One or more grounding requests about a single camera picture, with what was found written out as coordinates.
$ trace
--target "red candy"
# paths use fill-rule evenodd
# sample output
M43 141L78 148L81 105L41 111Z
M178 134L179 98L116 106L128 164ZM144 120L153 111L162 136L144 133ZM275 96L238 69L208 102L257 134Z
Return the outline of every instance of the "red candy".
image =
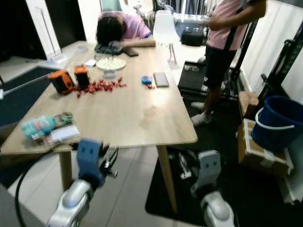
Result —
M146 86L149 88L149 89L155 89L154 86L150 85L150 84L146 84Z
M118 79L118 82L115 82L115 81L105 81L103 79L100 79L99 81L93 81L87 88L85 89L81 89L80 87L74 87L74 91L77 91L77 98L80 98L82 92L84 94L86 93L91 93L91 94L94 94L96 91L110 91L112 92L114 87L126 87L127 85L126 84L123 84L121 83L123 80L122 77L120 77Z

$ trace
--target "bucket handle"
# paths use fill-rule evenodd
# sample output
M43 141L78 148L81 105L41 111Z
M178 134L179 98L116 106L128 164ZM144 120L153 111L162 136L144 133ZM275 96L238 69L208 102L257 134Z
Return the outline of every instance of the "bucket handle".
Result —
M285 129L293 129L294 128L294 125L289 125L289 126L282 126L282 127L272 127L272 126L267 126L267 125L264 125L262 124L260 121L259 121L259 114L261 113L261 111L263 110L263 108L261 108L257 114L256 114L256 123L264 128L264 129L270 129L270 130L285 130Z

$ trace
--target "black phone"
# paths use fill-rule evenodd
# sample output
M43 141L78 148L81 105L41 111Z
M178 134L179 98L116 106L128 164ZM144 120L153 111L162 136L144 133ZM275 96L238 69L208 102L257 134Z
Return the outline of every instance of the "black phone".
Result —
M123 52L126 53L128 56L130 57L135 57L138 56L139 53L137 51L134 51L132 48L130 47L124 47L123 48Z
M157 87L169 87L169 82L164 72L155 72L153 74Z

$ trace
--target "wooden table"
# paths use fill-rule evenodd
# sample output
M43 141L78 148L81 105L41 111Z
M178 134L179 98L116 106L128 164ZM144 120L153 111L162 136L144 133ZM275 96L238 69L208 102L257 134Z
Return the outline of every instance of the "wooden table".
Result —
M73 76L75 65L94 58L94 45L88 44L88 47L88 52L76 53L67 63L70 75ZM122 76L127 87L115 87L113 92L94 95L87 93L78 99L76 93L62 96L50 85L3 144L2 154L46 152L47 146L35 146L24 137L21 124L32 117L72 112L81 137L103 140L111 147L157 146L169 199L177 213L166 145L194 143L197 135L162 53L157 48L135 50L138 57L130 58L124 53L119 56L126 60L126 67L117 72L117 78ZM169 88L148 89L142 85L141 76L152 76L153 72L166 72ZM89 73L91 81L103 75L97 67L89 68ZM67 190L71 183L70 148L61 146L56 152L60 155L63 189Z

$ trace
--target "small bowl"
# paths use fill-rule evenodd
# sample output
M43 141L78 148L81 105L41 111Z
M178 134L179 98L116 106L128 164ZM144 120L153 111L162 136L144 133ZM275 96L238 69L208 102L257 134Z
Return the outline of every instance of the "small bowl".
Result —
M88 47L85 45L78 46L78 48L77 48L78 53L86 53L88 50L89 50Z
M103 77L106 79L112 79L116 77L116 70L104 70Z

